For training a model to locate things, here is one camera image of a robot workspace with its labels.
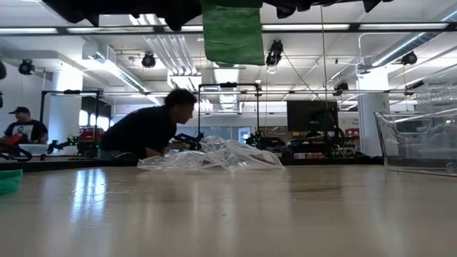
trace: green fabric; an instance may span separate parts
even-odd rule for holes
[[[259,8],[202,3],[206,58],[228,64],[263,66]]]
[[[16,192],[21,180],[22,170],[0,171],[0,194]]]
[[[261,8],[263,0],[200,0],[200,3],[225,7]]]

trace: duct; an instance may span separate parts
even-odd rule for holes
[[[441,21],[455,21],[457,20],[457,11],[452,12],[445,18],[441,19]],[[385,66],[402,56],[410,53],[414,49],[418,48],[419,46],[424,45],[425,43],[429,42],[430,40],[436,38],[437,36],[440,36],[442,33],[441,32],[423,32],[418,35],[412,35],[406,37],[402,42],[405,42],[401,44],[399,47],[391,47],[378,56],[375,56],[371,60],[371,65],[373,67],[379,67],[379,66]]]

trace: cable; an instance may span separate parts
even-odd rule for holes
[[[18,146],[2,142],[0,142],[0,157],[4,158],[5,160],[15,160],[18,162],[26,162],[32,159],[32,155],[28,151],[23,150]]]
[[[305,86],[308,88],[308,90],[311,91],[311,93],[313,93],[317,97],[317,99],[322,101],[322,99],[319,97],[319,95],[314,93],[313,89],[311,89],[311,87],[309,87],[309,85],[305,82],[305,80],[300,76],[300,73],[297,71],[297,69],[295,69],[295,66],[292,64],[291,60],[288,58],[288,56],[284,50],[283,50],[283,53],[284,53],[284,56],[286,57],[287,61],[290,63],[292,69],[295,71],[295,73],[298,75],[298,77],[302,80],[302,82],[305,84]]]

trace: plastic bag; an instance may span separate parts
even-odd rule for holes
[[[200,141],[201,151],[182,151],[165,157],[151,157],[138,162],[146,170],[195,171],[220,166],[226,170],[283,169],[279,158],[235,140],[207,136]]]

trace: window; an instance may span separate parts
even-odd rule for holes
[[[87,111],[80,110],[79,111],[79,125],[87,126],[88,119],[89,119],[89,114],[87,113]]]
[[[109,119],[103,116],[97,118],[97,126],[107,131],[109,128]]]
[[[89,121],[89,125],[95,126],[95,114],[91,114],[91,120]]]

